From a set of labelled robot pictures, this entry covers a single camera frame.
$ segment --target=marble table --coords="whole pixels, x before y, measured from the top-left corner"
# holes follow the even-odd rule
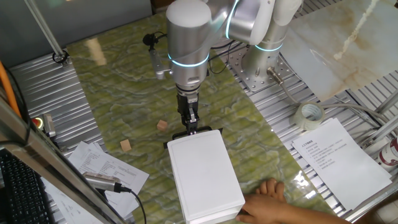
[[[145,34],[158,30],[166,32],[165,14],[109,30],[67,49],[109,153],[150,175],[139,192],[148,222],[181,223],[182,211],[163,142],[185,127],[177,113],[173,80],[156,79],[148,46],[142,43]],[[166,39],[156,48],[166,49]],[[220,59],[212,65],[216,71],[224,66]],[[223,128],[223,140],[245,194],[275,177],[285,182],[289,203],[333,213],[228,70],[206,78],[199,104],[199,125]],[[169,124],[166,132],[156,128],[160,119]],[[128,152],[120,145],[125,139],[132,146]],[[140,209],[133,215],[142,223]]]

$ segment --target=white paper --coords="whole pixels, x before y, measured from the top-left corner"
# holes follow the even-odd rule
[[[124,186],[130,188],[136,194],[139,193],[149,174],[104,153],[102,149],[99,150],[92,143],[89,145],[82,144],[82,147],[79,146],[68,158],[79,172],[94,172],[117,177]],[[139,206],[135,196],[130,193],[106,191],[105,195],[109,204],[122,217],[125,217]]]
[[[77,204],[70,197],[66,196],[58,188],[54,187],[50,182],[41,178],[44,185],[45,191],[51,195],[54,202],[57,204],[63,217],[69,224],[84,223],[84,224],[101,224],[97,218],[95,218],[90,212],[87,212],[79,204]]]
[[[337,119],[293,143],[347,210],[391,183],[391,175],[355,143]]]
[[[117,177],[124,186],[130,188],[136,194],[139,193],[149,176],[149,174],[103,152],[99,144],[79,143],[68,160],[81,173],[88,171]],[[45,191],[53,197],[68,223],[101,223],[59,189],[45,179],[43,181],[46,186]],[[106,191],[105,195],[109,204],[122,217],[130,215],[139,206],[135,196],[127,192],[116,193]]]

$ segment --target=white cardboard box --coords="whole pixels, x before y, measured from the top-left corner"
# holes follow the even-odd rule
[[[235,218],[244,197],[218,130],[167,143],[187,224],[214,224]]]

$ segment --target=wooden block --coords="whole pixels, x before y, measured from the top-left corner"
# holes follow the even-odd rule
[[[121,141],[120,145],[122,146],[122,150],[124,152],[127,152],[128,150],[131,150],[131,145],[128,139]]]
[[[159,123],[157,123],[157,129],[159,131],[166,131],[167,129],[167,122],[160,120]]]

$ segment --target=keyboard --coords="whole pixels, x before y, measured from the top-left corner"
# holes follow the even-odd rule
[[[7,222],[53,224],[40,176],[5,149],[0,150],[0,169],[9,204]]]

